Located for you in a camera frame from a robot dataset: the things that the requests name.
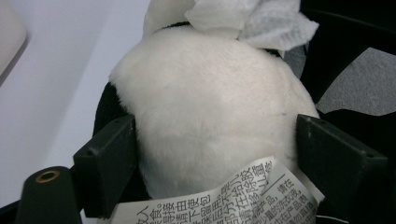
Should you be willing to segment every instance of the metal ring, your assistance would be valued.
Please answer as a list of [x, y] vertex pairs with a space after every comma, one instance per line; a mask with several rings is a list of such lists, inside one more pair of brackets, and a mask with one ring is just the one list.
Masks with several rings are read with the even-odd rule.
[[56, 179], [60, 174], [61, 174], [61, 172], [59, 172], [57, 170], [47, 171], [47, 172], [44, 172], [43, 174], [39, 175], [38, 177], [36, 177], [35, 182], [37, 182], [39, 184], [47, 183], [47, 182], [50, 182], [50, 181]]

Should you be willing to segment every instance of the white label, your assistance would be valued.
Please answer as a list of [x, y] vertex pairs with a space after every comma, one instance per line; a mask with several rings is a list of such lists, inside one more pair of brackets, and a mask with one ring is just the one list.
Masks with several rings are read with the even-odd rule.
[[315, 223], [317, 208], [317, 201], [303, 184], [276, 158], [267, 157], [246, 166], [216, 189], [163, 200], [120, 203], [109, 221], [112, 224]]

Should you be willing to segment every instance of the white plush belly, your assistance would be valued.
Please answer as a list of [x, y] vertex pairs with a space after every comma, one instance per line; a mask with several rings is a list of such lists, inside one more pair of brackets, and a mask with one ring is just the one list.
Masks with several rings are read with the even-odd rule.
[[135, 115], [153, 198], [212, 189], [269, 155], [297, 173], [296, 116], [318, 115], [281, 59], [189, 27], [145, 38], [110, 81]]

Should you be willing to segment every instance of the gray floor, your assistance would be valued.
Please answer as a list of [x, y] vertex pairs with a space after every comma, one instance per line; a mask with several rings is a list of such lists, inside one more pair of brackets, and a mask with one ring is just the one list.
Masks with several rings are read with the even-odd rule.
[[[303, 47], [287, 52], [285, 61], [299, 77], [305, 62]], [[396, 56], [367, 49], [334, 81], [317, 108], [324, 113], [345, 108], [376, 116], [396, 111]]]

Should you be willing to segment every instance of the white tissue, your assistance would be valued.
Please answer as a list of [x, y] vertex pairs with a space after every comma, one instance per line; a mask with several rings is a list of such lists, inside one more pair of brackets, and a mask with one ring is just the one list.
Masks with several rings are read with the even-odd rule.
[[254, 48], [290, 50], [318, 29], [300, 10], [300, 0], [196, 0], [185, 13], [204, 33], [239, 39]]

